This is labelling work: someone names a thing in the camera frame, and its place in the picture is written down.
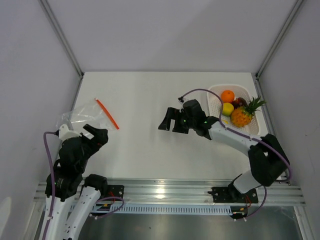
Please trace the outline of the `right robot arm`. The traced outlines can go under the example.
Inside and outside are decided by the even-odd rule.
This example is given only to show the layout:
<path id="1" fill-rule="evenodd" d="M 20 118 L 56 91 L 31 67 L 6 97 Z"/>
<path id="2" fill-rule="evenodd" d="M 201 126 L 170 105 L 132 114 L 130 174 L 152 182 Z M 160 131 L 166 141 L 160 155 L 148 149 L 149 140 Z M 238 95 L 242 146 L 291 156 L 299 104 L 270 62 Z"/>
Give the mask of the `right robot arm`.
<path id="1" fill-rule="evenodd" d="M 247 156 L 250 169 L 227 187 L 233 202 L 241 201 L 257 187 L 269 187 L 290 168 L 290 162 L 274 135 L 247 135 L 227 127 L 219 118 L 207 116 L 195 99 L 184 102 L 181 109 L 169 107 L 158 129 L 181 134 L 194 130 L 200 137 L 228 145 Z"/>

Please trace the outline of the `yellow green lemon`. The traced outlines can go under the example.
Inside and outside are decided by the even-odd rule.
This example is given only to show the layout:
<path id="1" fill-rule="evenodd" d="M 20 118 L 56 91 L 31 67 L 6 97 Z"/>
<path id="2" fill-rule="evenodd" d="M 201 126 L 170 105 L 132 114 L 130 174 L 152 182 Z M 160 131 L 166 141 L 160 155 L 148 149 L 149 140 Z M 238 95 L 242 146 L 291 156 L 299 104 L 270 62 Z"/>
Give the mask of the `yellow green lemon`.
<path id="1" fill-rule="evenodd" d="M 235 108 L 231 103 L 225 102 L 222 106 L 222 115 L 229 117 L 232 114 L 232 112 L 234 111 L 234 109 Z"/>

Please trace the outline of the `dark red apple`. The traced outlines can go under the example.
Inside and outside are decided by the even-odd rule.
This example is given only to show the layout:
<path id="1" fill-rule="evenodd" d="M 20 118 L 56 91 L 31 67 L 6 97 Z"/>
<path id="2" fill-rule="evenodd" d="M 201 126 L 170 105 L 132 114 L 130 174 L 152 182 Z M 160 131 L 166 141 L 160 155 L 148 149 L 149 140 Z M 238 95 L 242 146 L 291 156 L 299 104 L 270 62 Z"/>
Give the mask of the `dark red apple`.
<path id="1" fill-rule="evenodd" d="M 247 101 L 242 97 L 236 98 L 234 101 L 232 101 L 231 104 L 233 105 L 233 107 L 235 109 L 240 108 L 240 107 L 247 107 L 248 106 Z"/>

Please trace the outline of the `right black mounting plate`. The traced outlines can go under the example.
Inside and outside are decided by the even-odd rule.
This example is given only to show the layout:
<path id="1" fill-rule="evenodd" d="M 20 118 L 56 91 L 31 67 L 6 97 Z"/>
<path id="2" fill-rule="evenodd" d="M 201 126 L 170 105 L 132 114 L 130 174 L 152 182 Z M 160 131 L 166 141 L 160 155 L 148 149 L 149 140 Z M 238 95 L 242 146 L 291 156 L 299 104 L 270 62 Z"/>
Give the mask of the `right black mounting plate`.
<path id="1" fill-rule="evenodd" d="M 214 186 L 207 193 L 212 196 L 214 203 L 257 204 L 259 202 L 257 190 L 255 188 L 246 193 L 240 193 L 235 188 Z"/>

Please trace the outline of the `clear zip top bag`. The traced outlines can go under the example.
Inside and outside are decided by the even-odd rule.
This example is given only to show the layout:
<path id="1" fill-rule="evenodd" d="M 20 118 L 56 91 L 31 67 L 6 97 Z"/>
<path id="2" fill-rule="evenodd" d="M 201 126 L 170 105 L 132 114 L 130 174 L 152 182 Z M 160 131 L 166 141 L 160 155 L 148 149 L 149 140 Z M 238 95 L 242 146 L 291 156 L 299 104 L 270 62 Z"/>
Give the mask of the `clear zip top bag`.
<path id="1" fill-rule="evenodd" d="M 80 132 L 86 124 L 96 129 L 107 129 L 108 131 L 120 129 L 110 112 L 97 98 L 89 100 L 72 111 L 61 114 L 57 119 L 56 128 L 59 129 L 62 125 L 67 125 L 70 130 Z"/>

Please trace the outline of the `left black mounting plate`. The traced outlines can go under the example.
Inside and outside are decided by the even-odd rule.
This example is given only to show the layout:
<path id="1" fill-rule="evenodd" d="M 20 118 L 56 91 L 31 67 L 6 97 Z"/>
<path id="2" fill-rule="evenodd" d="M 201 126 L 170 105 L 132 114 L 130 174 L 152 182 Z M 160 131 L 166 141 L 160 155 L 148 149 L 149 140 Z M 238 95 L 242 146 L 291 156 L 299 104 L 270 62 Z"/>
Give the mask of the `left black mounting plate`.
<path id="1" fill-rule="evenodd" d="M 109 214 L 122 206 L 124 199 L 124 185 L 109 185 L 106 194 L 102 195 L 95 205 L 99 215 Z"/>

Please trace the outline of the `black mounting plate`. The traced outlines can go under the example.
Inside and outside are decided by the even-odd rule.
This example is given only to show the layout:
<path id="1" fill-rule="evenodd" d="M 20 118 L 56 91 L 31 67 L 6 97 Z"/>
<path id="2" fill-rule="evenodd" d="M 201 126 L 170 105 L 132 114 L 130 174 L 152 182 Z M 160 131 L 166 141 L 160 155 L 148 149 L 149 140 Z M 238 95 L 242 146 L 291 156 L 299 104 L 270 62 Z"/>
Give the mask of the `black mounting plate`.
<path id="1" fill-rule="evenodd" d="M 102 195 L 95 205 L 99 215 L 109 214 L 122 206 L 124 199 L 124 185 L 109 185 L 106 194 Z"/>
<path id="2" fill-rule="evenodd" d="M 246 193 L 240 193 L 235 188 L 214 186 L 207 193 L 212 196 L 214 203 L 257 204 L 259 202 L 257 190 L 255 188 Z"/>

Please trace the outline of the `aluminium frame post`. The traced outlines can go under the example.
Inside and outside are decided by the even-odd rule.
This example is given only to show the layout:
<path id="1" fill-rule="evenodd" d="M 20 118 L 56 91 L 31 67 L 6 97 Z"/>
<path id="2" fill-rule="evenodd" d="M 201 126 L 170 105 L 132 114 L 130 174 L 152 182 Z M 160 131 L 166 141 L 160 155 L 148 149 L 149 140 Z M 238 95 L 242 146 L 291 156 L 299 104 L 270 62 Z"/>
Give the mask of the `aluminium frame post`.
<path id="1" fill-rule="evenodd" d="M 255 73 L 255 79 L 257 81 L 260 80 L 261 76 L 263 75 L 264 71 L 266 70 L 268 64 L 271 62 L 273 56 L 276 54 L 278 48 L 281 46 L 282 42 L 284 41 L 286 35 L 290 31 L 292 25 L 294 24 L 296 18 L 298 17 L 300 11 L 302 10 L 306 0 L 296 0 L 293 7 L 289 11 L 289 14 L 285 18 L 284 23 L 282 24 L 278 34 L 276 35 L 272 45 L 270 46 L 267 54 L 263 58 L 263 61 L 258 68 L 257 72 Z"/>
<path id="2" fill-rule="evenodd" d="M 74 68 L 77 75 L 82 78 L 84 75 L 84 72 L 82 71 L 80 64 L 74 54 L 74 51 L 71 48 L 71 45 L 69 41 L 67 40 L 65 33 L 49 3 L 48 0 L 39 0 L 39 5 L 42 8 L 42 11 L 44 12 L 51 28 L 53 29 L 61 47 L 63 48 L 68 60 L 70 61 L 72 67 Z"/>

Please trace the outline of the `left aluminium frame post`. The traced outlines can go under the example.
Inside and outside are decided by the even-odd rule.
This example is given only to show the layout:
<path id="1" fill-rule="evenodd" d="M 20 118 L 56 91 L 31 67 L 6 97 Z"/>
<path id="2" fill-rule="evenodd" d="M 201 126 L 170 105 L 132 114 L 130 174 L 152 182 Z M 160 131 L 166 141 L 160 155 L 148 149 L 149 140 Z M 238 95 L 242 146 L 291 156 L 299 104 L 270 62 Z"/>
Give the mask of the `left aluminium frame post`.
<path id="1" fill-rule="evenodd" d="M 39 5 L 42 8 L 42 11 L 44 12 L 51 28 L 53 29 L 61 47 L 63 48 L 68 60 L 70 61 L 72 67 L 74 68 L 77 75 L 82 78 L 84 75 L 84 72 L 82 71 L 80 64 L 74 54 L 74 51 L 71 48 L 71 45 L 69 41 L 67 40 L 65 33 L 49 3 L 48 0 L 39 0 Z"/>

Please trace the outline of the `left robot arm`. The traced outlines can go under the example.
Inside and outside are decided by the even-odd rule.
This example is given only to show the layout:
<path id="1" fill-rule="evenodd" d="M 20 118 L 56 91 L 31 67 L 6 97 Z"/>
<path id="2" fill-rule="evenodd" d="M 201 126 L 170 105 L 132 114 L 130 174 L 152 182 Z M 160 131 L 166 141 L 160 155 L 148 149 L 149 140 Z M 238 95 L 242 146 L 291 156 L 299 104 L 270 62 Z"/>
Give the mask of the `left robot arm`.
<path id="1" fill-rule="evenodd" d="M 41 240 L 77 240 L 94 204 L 108 196 L 107 178 L 90 174 L 83 178 L 88 160 L 109 140 L 108 130 L 85 124 L 92 135 L 70 130 L 66 124 L 53 132 L 61 141 L 59 158 L 48 153 L 50 174 L 46 179 L 45 216 Z"/>

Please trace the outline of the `right aluminium frame post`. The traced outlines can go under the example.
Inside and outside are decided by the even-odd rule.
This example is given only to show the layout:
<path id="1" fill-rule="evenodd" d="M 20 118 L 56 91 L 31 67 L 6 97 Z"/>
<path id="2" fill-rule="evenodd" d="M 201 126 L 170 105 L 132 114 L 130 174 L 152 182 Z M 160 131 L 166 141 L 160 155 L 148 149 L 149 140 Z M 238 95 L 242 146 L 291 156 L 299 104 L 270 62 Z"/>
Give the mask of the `right aluminium frame post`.
<path id="1" fill-rule="evenodd" d="M 286 35 L 290 31 L 292 25 L 294 24 L 296 18 L 298 17 L 300 11 L 302 10 L 306 0 L 296 0 L 293 7 L 289 11 L 289 14 L 285 18 L 284 23 L 282 24 L 278 34 L 276 35 L 272 45 L 270 46 L 267 54 L 263 58 L 263 61 L 258 68 L 257 72 L 255 73 L 255 79 L 257 81 L 260 80 L 261 76 L 263 75 L 264 71 L 266 70 L 268 64 L 271 62 L 273 56 L 276 54 L 278 48 L 281 46 L 282 42 L 284 41 Z"/>

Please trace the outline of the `orange fruit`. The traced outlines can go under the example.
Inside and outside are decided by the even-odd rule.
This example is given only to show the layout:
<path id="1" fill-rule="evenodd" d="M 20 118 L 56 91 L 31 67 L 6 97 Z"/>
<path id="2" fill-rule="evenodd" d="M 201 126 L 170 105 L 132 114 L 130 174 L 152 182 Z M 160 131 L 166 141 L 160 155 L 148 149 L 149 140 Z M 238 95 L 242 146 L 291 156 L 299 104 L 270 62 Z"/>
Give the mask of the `orange fruit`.
<path id="1" fill-rule="evenodd" d="M 224 103 L 232 103 L 235 100 L 235 94 L 231 90 L 224 90 L 220 98 Z"/>

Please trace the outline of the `toy pineapple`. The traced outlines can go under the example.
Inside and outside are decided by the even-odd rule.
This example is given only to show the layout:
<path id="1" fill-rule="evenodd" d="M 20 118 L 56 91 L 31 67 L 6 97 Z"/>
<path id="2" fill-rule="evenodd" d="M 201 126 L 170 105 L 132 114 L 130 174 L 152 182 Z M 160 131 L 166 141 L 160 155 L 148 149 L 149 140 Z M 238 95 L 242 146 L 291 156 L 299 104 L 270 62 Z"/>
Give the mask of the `toy pineapple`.
<path id="1" fill-rule="evenodd" d="M 257 98 L 253 97 L 247 106 L 239 106 L 231 113 L 231 123 L 238 128 L 247 126 L 256 115 L 258 108 L 262 107 L 266 103 L 267 102 L 261 99 L 260 96 Z"/>

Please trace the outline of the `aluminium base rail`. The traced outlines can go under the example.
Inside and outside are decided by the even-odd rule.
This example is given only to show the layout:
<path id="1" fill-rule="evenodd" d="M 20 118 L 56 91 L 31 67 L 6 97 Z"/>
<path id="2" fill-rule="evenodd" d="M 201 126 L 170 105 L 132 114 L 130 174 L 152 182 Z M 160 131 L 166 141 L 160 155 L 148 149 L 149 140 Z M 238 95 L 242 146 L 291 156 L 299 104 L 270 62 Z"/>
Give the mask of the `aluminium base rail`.
<path id="1" fill-rule="evenodd" d="M 212 187 L 226 187 L 229 180 L 172 180 L 109 178 L 109 185 L 124 186 L 124 200 L 129 204 L 206 205 Z M 265 206 L 305 206 L 299 186 L 274 183 L 267 188 Z"/>

